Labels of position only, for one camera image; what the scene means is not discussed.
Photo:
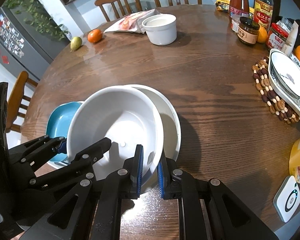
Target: wooden bead trivet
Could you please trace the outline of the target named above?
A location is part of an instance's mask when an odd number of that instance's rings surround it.
[[[300,117],[298,114],[274,92],[270,85],[268,64],[269,57],[265,56],[252,66],[252,77],[256,81],[256,89],[260,92],[262,101],[267,103],[270,113],[276,114],[280,121],[284,120],[287,124],[299,122]]]

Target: blue bowl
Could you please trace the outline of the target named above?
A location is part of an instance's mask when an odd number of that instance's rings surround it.
[[[81,104],[82,103],[79,102],[70,102],[58,106],[49,117],[46,134],[48,134],[50,138],[60,136],[67,138],[70,123]],[[50,161],[61,162],[65,158],[67,158],[66,152],[57,154],[50,159]]]

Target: red jar lid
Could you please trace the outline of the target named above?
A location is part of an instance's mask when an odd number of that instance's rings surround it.
[[[274,28],[278,33],[280,33],[283,37],[288,38],[289,33],[284,30],[282,27],[280,27],[279,25],[277,25],[276,23],[272,23],[272,28]]]

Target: refrigerator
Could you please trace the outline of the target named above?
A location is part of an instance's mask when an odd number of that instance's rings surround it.
[[[15,77],[25,70],[31,79],[39,82],[70,41],[67,38],[59,41],[39,33],[23,21],[25,14],[0,8],[0,63]]]

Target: white floor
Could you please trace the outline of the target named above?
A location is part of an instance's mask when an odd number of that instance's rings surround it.
[[[3,65],[0,63],[0,82],[8,82],[8,95],[7,98],[9,98],[12,88],[16,82],[16,77],[14,77],[7,69],[3,67]],[[32,97],[33,91],[29,89],[28,87],[25,87],[25,95],[28,97]],[[15,124],[21,125],[23,122],[23,118],[18,117],[15,121]],[[7,143],[8,148],[15,147],[20,144],[21,134],[18,132],[11,131],[7,133]]]

